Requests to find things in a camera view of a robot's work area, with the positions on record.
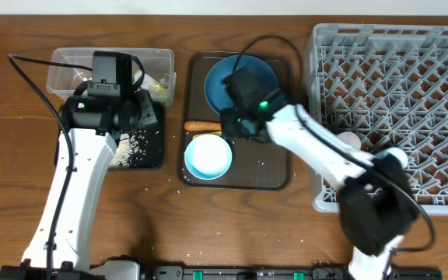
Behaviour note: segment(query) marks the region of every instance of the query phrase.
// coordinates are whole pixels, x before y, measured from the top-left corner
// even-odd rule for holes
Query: black tray
[[[188,69],[187,91],[184,106],[185,121],[220,121],[219,115],[205,99],[205,78],[212,66],[234,52],[201,51],[193,56]],[[291,84],[291,65],[280,54],[247,54],[265,61],[275,71],[281,89],[288,92]],[[269,143],[259,144],[245,139],[230,139],[233,150],[231,167],[220,178],[200,180],[187,171],[184,150],[196,134],[201,131],[182,129],[178,174],[180,179],[192,187],[221,187],[233,189],[255,189],[275,191],[288,185],[292,179],[292,157],[284,148]]]

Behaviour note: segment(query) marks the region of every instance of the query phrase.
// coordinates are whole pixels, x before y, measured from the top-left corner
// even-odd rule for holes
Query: carrot
[[[187,131],[219,131],[221,123],[212,121],[186,121],[184,129]]]

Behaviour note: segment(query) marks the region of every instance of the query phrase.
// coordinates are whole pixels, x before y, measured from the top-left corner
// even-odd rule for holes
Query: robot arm
[[[325,127],[318,124],[298,104],[286,105],[274,114],[271,121],[266,123],[268,135],[275,144],[281,145],[295,153],[300,159],[316,170],[316,172],[320,173],[331,186],[336,188],[344,187],[345,180],[348,177],[356,178],[365,173],[363,168],[347,161],[340,154],[328,148],[310,134],[296,116],[295,106],[298,107],[299,116],[304,119],[304,123],[310,125],[310,128],[320,137],[336,145],[340,150],[351,155],[353,158],[368,166],[373,166],[372,160],[375,159],[374,155],[354,149],[350,145],[345,144]],[[407,165],[407,160],[403,158],[400,164],[402,166]],[[383,251],[377,255],[364,254],[358,249],[356,244],[353,250],[352,261],[348,266],[352,277],[355,280],[381,279],[383,277],[383,270],[387,267],[387,262],[392,254],[391,251],[398,247],[403,239],[403,235],[397,234],[384,245]]]
[[[117,145],[110,134],[97,135],[94,129],[73,128],[68,133],[75,151],[75,171],[58,220],[54,237],[53,267],[70,262],[75,269],[88,271],[89,249],[96,207],[108,165]],[[51,220],[58,203],[68,166],[68,151],[63,132],[53,183],[44,213],[22,261],[30,260],[35,268],[46,267],[46,246]]]
[[[345,185],[344,181],[347,177],[358,177],[365,172],[364,169],[350,163],[306,131],[296,116],[295,106],[299,108],[300,117],[303,117],[318,135],[368,166],[373,165],[371,160],[374,155],[345,144],[318,124],[301,105],[286,105],[274,114],[272,121],[266,123],[268,135],[275,144],[295,153],[336,188]]]

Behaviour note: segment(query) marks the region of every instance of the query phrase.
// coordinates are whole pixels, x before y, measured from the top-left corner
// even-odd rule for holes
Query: blue bowl
[[[224,175],[232,161],[231,147],[226,140],[217,135],[202,135],[195,138],[184,152],[187,169],[202,180],[214,180]]]
[[[233,71],[237,58],[237,55],[233,55],[215,63],[208,72],[207,78],[205,78],[205,98],[217,114],[220,114],[221,109],[230,108],[234,105],[224,88],[223,80]],[[237,69],[245,65],[255,77],[260,79],[262,85],[272,89],[279,87],[274,70],[265,61],[250,55],[243,55]]]

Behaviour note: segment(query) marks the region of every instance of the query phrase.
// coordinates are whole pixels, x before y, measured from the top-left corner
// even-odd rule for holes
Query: clear plastic container
[[[174,72],[174,53],[168,49],[109,48],[109,47],[61,47],[53,52],[52,61],[91,67],[94,51],[116,51],[135,55],[143,64],[146,75],[152,77],[166,91],[150,92],[154,101],[168,107],[173,103],[176,73]],[[50,66],[46,89],[66,100],[74,93],[80,82],[91,79],[91,72],[77,69]]]

